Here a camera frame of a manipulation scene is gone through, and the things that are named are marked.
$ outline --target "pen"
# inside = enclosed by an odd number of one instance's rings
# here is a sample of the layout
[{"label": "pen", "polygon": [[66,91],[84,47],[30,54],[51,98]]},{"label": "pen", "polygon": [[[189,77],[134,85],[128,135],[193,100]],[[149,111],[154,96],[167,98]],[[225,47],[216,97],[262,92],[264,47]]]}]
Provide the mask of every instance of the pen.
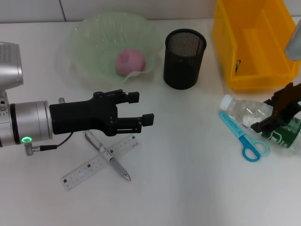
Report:
[{"label": "pen", "polygon": [[102,143],[91,133],[89,130],[85,131],[85,138],[92,144],[92,146],[98,150],[104,158],[106,158],[109,163],[126,179],[132,180],[128,172],[120,165],[120,163],[117,161],[117,159],[109,152],[107,151]]}]

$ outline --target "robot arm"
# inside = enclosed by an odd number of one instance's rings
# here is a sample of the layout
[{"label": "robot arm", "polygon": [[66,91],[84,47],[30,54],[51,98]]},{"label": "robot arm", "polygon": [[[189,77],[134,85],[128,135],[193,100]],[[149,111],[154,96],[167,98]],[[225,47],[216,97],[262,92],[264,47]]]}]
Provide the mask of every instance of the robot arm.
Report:
[{"label": "robot arm", "polygon": [[118,118],[117,104],[139,102],[138,92],[126,94],[121,89],[96,92],[92,99],[81,102],[51,106],[47,101],[9,104],[5,90],[23,85],[20,50],[18,45],[7,42],[0,42],[0,49],[0,147],[89,129],[101,130],[107,136],[141,133],[142,126],[153,125],[154,114]]}]

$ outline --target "pink play dough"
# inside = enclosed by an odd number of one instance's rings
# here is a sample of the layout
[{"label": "pink play dough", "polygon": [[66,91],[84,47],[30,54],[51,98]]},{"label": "pink play dough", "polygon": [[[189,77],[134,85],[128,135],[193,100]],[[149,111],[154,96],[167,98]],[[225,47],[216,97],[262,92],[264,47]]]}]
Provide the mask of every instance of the pink play dough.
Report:
[{"label": "pink play dough", "polygon": [[116,59],[118,73],[128,76],[131,72],[142,72],[145,66],[144,56],[134,49],[122,50]]}]

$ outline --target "yellow plastic bin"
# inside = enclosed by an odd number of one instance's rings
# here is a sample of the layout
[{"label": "yellow plastic bin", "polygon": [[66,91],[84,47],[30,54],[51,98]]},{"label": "yellow plastic bin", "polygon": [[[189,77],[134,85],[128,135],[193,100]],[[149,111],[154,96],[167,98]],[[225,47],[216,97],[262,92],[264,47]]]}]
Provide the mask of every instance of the yellow plastic bin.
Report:
[{"label": "yellow plastic bin", "polygon": [[228,86],[268,89],[297,77],[300,62],[285,55],[295,27],[282,0],[217,0],[212,34]]}]

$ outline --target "pen tip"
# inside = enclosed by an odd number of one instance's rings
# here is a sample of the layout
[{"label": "pen tip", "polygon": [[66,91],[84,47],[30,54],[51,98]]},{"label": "pen tip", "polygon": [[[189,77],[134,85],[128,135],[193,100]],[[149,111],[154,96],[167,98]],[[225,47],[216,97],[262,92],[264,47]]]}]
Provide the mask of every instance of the pen tip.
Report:
[{"label": "pen tip", "polygon": [[128,175],[127,173],[125,173],[124,174],[124,176],[126,177],[126,179],[128,179],[129,181],[131,181],[132,179],[131,179],[131,177],[130,177],[130,175]]}]

